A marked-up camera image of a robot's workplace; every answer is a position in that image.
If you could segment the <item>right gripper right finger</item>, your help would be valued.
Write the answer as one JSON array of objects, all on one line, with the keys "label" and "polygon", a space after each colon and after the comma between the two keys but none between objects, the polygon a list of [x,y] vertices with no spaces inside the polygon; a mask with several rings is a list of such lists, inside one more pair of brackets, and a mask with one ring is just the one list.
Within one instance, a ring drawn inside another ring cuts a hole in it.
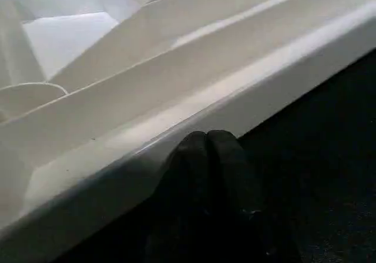
[{"label": "right gripper right finger", "polygon": [[237,262],[299,262],[287,221],[268,208],[257,170],[237,138],[225,130],[207,134],[215,216],[226,255]]}]

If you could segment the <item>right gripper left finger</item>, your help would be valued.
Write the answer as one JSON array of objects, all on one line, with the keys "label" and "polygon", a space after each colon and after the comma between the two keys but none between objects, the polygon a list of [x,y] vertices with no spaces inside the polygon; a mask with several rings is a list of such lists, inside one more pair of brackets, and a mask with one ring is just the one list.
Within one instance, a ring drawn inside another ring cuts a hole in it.
[{"label": "right gripper left finger", "polygon": [[171,152],[149,198],[144,262],[199,262],[212,208],[206,134],[188,134]]}]

